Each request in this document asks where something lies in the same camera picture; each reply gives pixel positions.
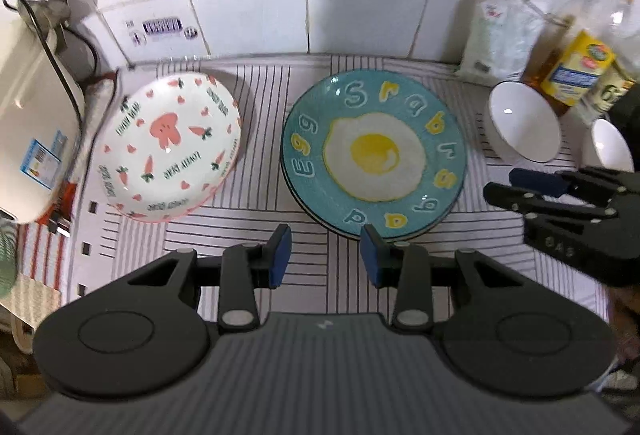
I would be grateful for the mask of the white ribbed bowl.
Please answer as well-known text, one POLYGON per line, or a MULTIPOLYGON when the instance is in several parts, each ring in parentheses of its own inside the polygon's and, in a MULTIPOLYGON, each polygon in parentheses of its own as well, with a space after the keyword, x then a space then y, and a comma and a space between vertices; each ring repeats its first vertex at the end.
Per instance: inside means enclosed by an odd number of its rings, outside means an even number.
POLYGON ((535 168, 561 148, 558 117, 544 97, 520 82, 506 80, 491 89, 483 124, 491 148, 508 165, 535 168))
POLYGON ((591 125, 594 165, 632 173, 634 161, 622 133, 609 121, 599 118, 591 125))

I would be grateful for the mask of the blue fried egg plate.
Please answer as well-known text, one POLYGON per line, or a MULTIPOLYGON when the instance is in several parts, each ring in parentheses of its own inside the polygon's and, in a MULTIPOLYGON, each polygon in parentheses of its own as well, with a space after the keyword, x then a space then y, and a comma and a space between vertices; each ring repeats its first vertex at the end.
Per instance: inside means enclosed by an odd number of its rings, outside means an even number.
POLYGON ((303 93, 282 129, 282 158, 318 162, 350 196, 398 200, 427 169, 465 177, 457 117, 431 89, 390 71, 333 74, 303 93))

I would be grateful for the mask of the pink rabbit carrot plate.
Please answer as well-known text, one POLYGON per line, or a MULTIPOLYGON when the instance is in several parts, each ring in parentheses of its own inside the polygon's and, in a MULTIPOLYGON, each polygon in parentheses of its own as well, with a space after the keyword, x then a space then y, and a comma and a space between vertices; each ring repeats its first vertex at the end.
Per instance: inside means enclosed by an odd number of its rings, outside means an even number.
POLYGON ((224 183, 241 138, 238 103, 212 74, 154 80, 103 129, 96 163, 108 203, 147 223, 186 215, 224 183))

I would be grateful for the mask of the white sun plate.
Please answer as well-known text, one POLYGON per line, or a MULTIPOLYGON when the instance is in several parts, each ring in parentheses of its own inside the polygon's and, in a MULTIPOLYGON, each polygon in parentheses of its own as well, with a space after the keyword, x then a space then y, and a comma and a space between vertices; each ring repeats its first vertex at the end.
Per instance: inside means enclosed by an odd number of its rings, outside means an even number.
POLYGON ((443 168, 427 169, 419 186, 398 200, 362 201, 348 195, 318 162, 282 158, 282 175, 294 200, 319 224, 338 235, 357 239, 372 225, 389 240, 408 240, 426 233, 452 210, 464 176, 443 168))

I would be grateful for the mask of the striped table cloth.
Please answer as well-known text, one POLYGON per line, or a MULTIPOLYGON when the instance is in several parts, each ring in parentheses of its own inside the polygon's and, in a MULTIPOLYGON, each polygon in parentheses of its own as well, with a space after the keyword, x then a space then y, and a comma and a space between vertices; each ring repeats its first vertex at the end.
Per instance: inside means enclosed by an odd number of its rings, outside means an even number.
POLYGON ((432 257, 475 251, 604 315, 605 289, 529 247, 484 198, 510 165, 485 136, 490 88, 446 65, 329 56, 138 66, 119 75, 85 186, 63 292, 88 299, 160 257, 267 242, 282 268, 258 315, 393 316, 366 227, 432 257))

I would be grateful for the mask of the yellow label cooking wine bottle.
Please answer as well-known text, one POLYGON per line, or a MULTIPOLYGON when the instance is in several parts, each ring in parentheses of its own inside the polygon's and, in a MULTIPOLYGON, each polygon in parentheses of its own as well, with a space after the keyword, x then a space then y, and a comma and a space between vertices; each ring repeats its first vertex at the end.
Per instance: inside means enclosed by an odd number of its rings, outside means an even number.
POLYGON ((548 23, 529 58, 523 80, 556 115, 582 98, 613 60, 602 40, 608 7, 616 0, 556 0, 548 23))

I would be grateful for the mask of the white salt bag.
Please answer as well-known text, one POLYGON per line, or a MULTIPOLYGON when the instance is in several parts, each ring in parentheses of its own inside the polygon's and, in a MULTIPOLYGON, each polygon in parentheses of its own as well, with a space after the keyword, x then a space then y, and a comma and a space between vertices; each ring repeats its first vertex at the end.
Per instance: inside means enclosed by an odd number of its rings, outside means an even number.
POLYGON ((520 0, 480 0, 458 75, 484 86, 519 80, 543 28, 544 19, 520 0))

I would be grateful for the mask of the white vinegar bottle yellow cap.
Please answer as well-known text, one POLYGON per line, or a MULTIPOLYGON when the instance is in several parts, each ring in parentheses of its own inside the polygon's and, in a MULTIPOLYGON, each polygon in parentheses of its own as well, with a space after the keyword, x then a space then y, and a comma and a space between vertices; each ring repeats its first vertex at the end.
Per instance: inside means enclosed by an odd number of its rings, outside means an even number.
POLYGON ((634 86, 638 74, 631 59, 634 45, 626 34, 634 0, 590 0, 585 13, 584 30, 601 42, 610 54, 608 64, 596 81, 580 97, 570 114, 582 123, 591 123, 608 113, 614 104, 634 86))

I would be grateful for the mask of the red striped cloth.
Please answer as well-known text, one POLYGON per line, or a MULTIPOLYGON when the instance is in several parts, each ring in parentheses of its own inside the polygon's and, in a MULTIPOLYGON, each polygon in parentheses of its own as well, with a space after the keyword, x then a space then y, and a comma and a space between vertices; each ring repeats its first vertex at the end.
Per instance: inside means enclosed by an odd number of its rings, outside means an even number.
POLYGON ((62 302, 63 269, 70 240, 51 233, 51 207, 42 217, 18 227, 17 280, 13 289, 13 314, 35 325, 62 302))

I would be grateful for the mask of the green plastic basket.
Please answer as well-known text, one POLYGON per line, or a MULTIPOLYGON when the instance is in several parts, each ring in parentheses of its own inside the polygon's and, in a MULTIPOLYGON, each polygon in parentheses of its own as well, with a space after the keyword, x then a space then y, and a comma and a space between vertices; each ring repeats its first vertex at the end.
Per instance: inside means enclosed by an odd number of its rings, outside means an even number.
POLYGON ((0 223, 0 296, 12 290, 17 279, 17 228, 13 221, 0 223))

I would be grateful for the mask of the white rice cooker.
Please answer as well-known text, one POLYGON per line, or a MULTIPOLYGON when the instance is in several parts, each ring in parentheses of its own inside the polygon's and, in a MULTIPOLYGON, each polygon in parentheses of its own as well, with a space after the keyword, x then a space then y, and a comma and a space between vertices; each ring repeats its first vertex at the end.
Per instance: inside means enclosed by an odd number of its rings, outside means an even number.
POLYGON ((75 158, 85 99, 15 13, 1 17, 1 216, 27 224, 58 197, 75 158))

